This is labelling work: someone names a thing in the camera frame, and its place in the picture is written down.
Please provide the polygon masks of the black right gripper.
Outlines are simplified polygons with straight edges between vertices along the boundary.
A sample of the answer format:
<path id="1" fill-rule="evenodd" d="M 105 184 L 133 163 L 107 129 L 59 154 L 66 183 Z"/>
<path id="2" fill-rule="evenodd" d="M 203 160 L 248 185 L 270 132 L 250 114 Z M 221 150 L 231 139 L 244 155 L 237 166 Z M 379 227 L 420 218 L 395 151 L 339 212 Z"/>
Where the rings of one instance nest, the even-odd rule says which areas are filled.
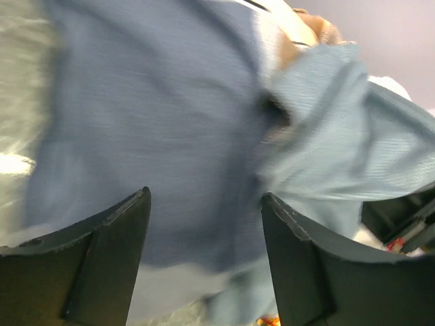
<path id="1" fill-rule="evenodd" d="M 394 253 L 434 250 L 434 184 L 403 197 L 365 202 L 362 223 Z"/>

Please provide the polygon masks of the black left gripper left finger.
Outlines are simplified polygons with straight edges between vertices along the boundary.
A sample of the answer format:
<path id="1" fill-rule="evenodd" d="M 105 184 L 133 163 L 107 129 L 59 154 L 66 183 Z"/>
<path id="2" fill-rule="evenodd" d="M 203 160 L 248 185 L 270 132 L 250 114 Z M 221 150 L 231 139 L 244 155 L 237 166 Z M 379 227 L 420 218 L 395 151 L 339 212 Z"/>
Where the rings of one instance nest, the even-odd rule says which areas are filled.
<path id="1" fill-rule="evenodd" d="M 125 325 L 150 218 L 143 188 L 57 232 L 1 248 L 2 325 Z"/>

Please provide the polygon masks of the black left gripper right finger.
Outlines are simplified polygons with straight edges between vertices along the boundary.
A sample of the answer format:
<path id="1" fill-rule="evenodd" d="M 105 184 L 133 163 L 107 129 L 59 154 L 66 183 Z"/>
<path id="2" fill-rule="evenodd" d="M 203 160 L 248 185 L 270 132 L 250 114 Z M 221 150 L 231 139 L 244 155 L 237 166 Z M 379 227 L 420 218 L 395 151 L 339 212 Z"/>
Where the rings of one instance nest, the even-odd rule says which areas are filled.
<path id="1" fill-rule="evenodd" d="M 434 255 L 409 257 L 341 236 L 278 197 L 262 222 L 282 325 L 433 325 Z"/>

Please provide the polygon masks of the blue patterned pillowcase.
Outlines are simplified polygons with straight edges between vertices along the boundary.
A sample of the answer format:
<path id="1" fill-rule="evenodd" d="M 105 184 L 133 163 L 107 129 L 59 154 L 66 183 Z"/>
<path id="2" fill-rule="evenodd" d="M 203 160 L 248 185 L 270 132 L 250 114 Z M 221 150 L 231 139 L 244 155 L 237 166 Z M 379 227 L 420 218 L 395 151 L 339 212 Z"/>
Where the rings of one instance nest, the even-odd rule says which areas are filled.
<path id="1" fill-rule="evenodd" d="M 31 237 L 140 187 L 152 212 L 128 318 L 202 301 L 208 325 L 276 312 L 260 200 L 352 238 L 362 204 L 434 181 L 434 118 L 372 82 L 354 43 L 299 48 L 232 1 L 45 1 L 60 37 Z"/>

